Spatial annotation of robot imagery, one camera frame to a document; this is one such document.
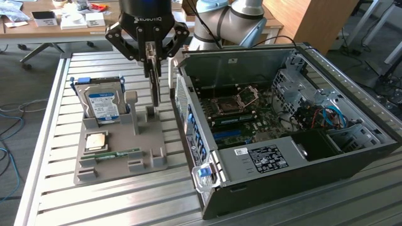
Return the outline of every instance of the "white cable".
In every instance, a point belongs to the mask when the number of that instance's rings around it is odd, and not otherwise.
[[[34,100],[31,102],[27,102],[24,104],[22,104],[18,108],[14,108],[14,109],[10,109],[10,110],[4,110],[0,108],[0,112],[15,112],[15,111],[20,111],[20,112],[27,112],[27,113],[31,113],[31,112],[41,112],[43,110],[46,110],[46,108],[42,108],[42,109],[36,109],[36,110],[31,110],[31,111],[26,111],[23,110],[23,108],[26,108],[27,106],[30,106],[31,104],[35,104],[38,102],[43,102],[43,101],[49,101],[50,99],[39,99],[39,100]]]

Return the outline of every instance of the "blue cable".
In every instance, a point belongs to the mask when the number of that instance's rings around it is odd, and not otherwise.
[[[16,133],[23,129],[23,127],[24,127],[24,119],[23,118],[20,118],[20,117],[14,117],[14,116],[7,116],[7,115],[4,115],[4,114],[0,114],[0,116],[2,117],[6,117],[6,118],[11,118],[11,119],[18,119],[18,120],[20,120],[20,127],[19,127],[19,129],[11,134],[11,135],[8,135],[6,138],[2,138],[0,140],[6,140],[6,139],[8,139],[8,138],[11,138],[14,135],[16,135]]]
[[[8,199],[8,197],[12,196],[12,194],[18,191],[19,187],[20,187],[20,176],[19,176],[19,171],[18,171],[18,166],[15,164],[15,160],[14,160],[14,156],[12,154],[10,154],[10,152],[4,149],[4,148],[0,148],[2,151],[6,152],[6,154],[8,154],[10,158],[11,158],[11,162],[12,162],[12,166],[14,166],[14,170],[15,170],[15,174],[18,176],[18,185],[14,189],[14,191],[10,193],[10,195],[7,195],[2,200],[0,200],[0,204]]]
[[[336,113],[340,115],[340,118],[342,119],[342,124],[344,124],[344,128],[346,128],[346,121],[345,121],[345,117],[342,112],[340,111],[340,109],[336,106],[328,106],[324,110],[322,116],[325,117],[328,123],[333,126],[333,122],[330,121],[330,119],[328,118],[328,111],[326,109],[334,110]]]

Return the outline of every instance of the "metal table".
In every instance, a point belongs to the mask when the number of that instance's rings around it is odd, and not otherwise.
[[[393,225],[402,222],[401,150],[349,180],[203,221],[170,103],[169,83],[174,80],[169,81],[167,66],[162,71],[159,109],[170,168],[75,186],[83,109],[70,88],[70,77],[123,75],[126,88],[138,90],[138,106],[151,104],[151,98],[143,69],[119,53],[78,53],[61,60],[16,226]]]

